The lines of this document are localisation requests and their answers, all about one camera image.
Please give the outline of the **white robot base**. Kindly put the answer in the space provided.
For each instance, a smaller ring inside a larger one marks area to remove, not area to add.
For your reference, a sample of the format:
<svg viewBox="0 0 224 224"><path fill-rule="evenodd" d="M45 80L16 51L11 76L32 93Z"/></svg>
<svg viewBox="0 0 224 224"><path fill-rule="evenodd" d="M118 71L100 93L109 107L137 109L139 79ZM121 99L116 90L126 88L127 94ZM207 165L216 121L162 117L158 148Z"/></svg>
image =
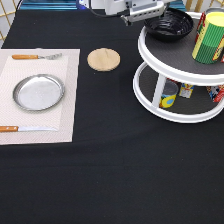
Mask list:
<svg viewBox="0 0 224 224"><path fill-rule="evenodd" d="M76 0L76 3L81 9L89 7L89 0Z"/></svg>

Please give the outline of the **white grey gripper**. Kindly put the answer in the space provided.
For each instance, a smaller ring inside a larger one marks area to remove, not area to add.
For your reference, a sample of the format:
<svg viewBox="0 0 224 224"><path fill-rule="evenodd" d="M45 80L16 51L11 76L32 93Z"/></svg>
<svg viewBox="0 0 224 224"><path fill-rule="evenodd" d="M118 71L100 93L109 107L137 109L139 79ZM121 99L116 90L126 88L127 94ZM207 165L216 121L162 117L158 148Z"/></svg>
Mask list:
<svg viewBox="0 0 224 224"><path fill-rule="evenodd" d="M91 12L101 18L121 18L126 26L159 17L174 0L89 0Z"/></svg>

